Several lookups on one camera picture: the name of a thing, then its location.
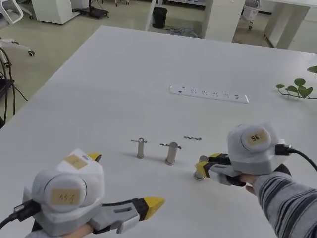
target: cylindrical metal part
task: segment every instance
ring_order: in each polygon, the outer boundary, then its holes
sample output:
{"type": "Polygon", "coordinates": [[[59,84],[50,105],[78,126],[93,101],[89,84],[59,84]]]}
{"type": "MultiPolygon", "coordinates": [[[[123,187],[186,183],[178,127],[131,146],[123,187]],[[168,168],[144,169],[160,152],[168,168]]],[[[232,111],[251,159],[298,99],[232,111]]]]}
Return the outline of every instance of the cylindrical metal part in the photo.
{"type": "MultiPolygon", "coordinates": [[[[206,155],[202,155],[201,157],[199,157],[199,162],[202,162],[202,161],[208,161],[208,157],[206,155]]],[[[196,170],[194,172],[194,178],[198,181],[201,181],[201,180],[204,180],[205,176],[202,175],[201,172],[199,172],[198,170],[196,170]]]]}
{"type": "Polygon", "coordinates": [[[138,140],[138,154],[137,157],[139,159],[144,158],[144,139],[143,138],[139,138],[138,140]]]}
{"type": "Polygon", "coordinates": [[[177,148],[178,148],[178,144],[176,142],[171,142],[169,144],[168,154],[165,160],[166,164],[173,165],[175,163],[177,148]]]}

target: leaf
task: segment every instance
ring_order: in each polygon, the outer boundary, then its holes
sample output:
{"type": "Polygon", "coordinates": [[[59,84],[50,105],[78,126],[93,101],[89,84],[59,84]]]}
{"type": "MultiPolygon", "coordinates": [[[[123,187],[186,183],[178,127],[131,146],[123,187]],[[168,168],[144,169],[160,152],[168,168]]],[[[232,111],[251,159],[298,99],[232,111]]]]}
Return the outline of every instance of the leaf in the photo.
{"type": "Polygon", "coordinates": [[[290,92],[294,92],[294,93],[298,93],[297,88],[295,86],[288,86],[285,90],[290,91],[290,92]]]}
{"type": "Polygon", "coordinates": [[[312,91],[313,91],[312,87],[310,88],[305,88],[304,86],[298,87],[298,92],[303,98],[308,97],[312,93],[312,91]]]}
{"type": "Polygon", "coordinates": [[[307,93],[308,93],[308,94],[307,94],[307,96],[308,96],[308,95],[310,95],[310,94],[312,93],[313,88],[312,88],[312,87],[309,87],[306,91],[307,91],[307,93]]]}
{"type": "Polygon", "coordinates": [[[317,66],[313,66],[307,69],[308,72],[310,73],[317,73],[317,66]]]}
{"type": "Polygon", "coordinates": [[[277,87],[277,88],[284,88],[285,85],[284,85],[284,84],[277,84],[276,87],[277,87]]]}
{"type": "Polygon", "coordinates": [[[294,80],[294,83],[297,85],[297,86],[303,86],[305,83],[306,83],[306,80],[303,79],[303,78],[297,78],[294,80]]]}

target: power strip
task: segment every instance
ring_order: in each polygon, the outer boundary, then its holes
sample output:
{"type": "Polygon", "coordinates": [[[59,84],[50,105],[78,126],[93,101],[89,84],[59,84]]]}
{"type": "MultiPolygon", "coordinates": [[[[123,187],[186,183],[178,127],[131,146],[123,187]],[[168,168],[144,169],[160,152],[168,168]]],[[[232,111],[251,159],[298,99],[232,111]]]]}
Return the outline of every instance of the power strip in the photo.
{"type": "Polygon", "coordinates": [[[220,93],[218,91],[211,91],[207,89],[198,89],[185,86],[170,86],[169,91],[171,94],[178,94],[184,96],[210,98],[216,100],[230,101],[236,103],[249,103],[247,95],[238,95],[231,93],[220,93]]]}

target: gray floor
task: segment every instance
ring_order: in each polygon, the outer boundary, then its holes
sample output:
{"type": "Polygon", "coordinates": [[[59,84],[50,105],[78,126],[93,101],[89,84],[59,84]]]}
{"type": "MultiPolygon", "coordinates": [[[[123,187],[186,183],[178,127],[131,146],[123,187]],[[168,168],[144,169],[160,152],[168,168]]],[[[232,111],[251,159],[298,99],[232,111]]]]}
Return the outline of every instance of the gray floor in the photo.
{"type": "MultiPolygon", "coordinates": [[[[150,3],[131,0],[128,6],[124,2],[119,2],[119,6],[115,7],[114,1],[107,1],[102,4],[102,7],[110,12],[109,19],[94,20],[78,16],[60,26],[32,21],[25,16],[17,24],[1,30],[0,36],[2,38],[14,38],[20,44],[30,46],[36,52],[34,57],[30,57],[27,53],[12,49],[7,50],[13,63],[12,75],[15,85],[27,98],[31,98],[100,25],[143,30],[150,3]]],[[[199,36],[199,27],[204,15],[202,9],[173,5],[164,7],[168,9],[167,27],[192,28],[193,36],[195,34],[199,36]]],[[[252,31],[247,29],[245,23],[239,23],[234,42],[268,47],[263,39],[263,30],[268,18],[269,16],[260,14],[254,22],[252,31]]],[[[167,30],[154,28],[150,28],[150,30],[167,33],[167,30]]],[[[24,104],[25,101],[22,97],[17,95],[17,109],[24,104]]],[[[3,115],[3,111],[4,98],[0,100],[0,115],[3,115]]],[[[11,117],[12,95],[10,92],[8,119],[11,117]]]]}

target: chair wheel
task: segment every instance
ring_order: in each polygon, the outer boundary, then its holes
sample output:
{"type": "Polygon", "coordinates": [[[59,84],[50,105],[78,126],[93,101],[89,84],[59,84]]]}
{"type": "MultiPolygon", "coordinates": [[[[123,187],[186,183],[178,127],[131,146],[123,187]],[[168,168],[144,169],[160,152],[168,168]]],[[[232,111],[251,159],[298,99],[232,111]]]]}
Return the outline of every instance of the chair wheel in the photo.
{"type": "Polygon", "coordinates": [[[35,55],[34,51],[28,51],[28,53],[29,53],[29,56],[34,56],[35,55]]]}

